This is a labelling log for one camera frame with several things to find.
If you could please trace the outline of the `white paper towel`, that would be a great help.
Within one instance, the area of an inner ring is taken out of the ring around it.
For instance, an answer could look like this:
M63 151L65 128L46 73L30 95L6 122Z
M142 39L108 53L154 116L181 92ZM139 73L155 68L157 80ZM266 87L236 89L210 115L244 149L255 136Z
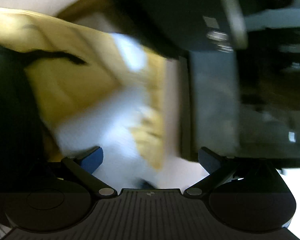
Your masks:
M103 162L93 175L117 191L158 185L157 172L139 154L131 129L146 109L144 89L128 87L61 123L54 135L61 153L72 157L93 146L103 150Z

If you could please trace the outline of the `black blue knee pad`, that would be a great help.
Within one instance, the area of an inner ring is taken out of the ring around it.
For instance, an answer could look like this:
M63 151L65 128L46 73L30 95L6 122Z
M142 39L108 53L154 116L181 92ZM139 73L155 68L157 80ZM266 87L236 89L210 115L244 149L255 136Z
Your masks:
M0 165L46 161L44 135L34 92L25 70L43 59L85 65L65 51L18 52L0 45Z

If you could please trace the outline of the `yellow cartoon printed cloth mat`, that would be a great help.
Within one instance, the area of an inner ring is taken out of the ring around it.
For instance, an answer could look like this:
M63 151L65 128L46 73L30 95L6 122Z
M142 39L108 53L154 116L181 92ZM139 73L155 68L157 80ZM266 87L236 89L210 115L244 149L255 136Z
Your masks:
M66 60L44 60L27 71L43 120L51 128L123 88L141 88L145 107L130 131L139 155L154 169L162 168L164 57L141 47L145 62L140 70L132 70L109 33L38 12L6 8L0 8L0 44L18 52L66 51L85 61L79 66Z

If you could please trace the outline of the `black round appliance on legs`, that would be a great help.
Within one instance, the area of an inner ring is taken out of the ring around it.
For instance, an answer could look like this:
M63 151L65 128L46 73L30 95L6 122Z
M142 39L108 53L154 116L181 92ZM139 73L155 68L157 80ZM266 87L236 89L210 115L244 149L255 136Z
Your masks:
M77 0L57 17L75 22L94 12L107 15L121 33L157 53L244 49L248 38L239 0Z

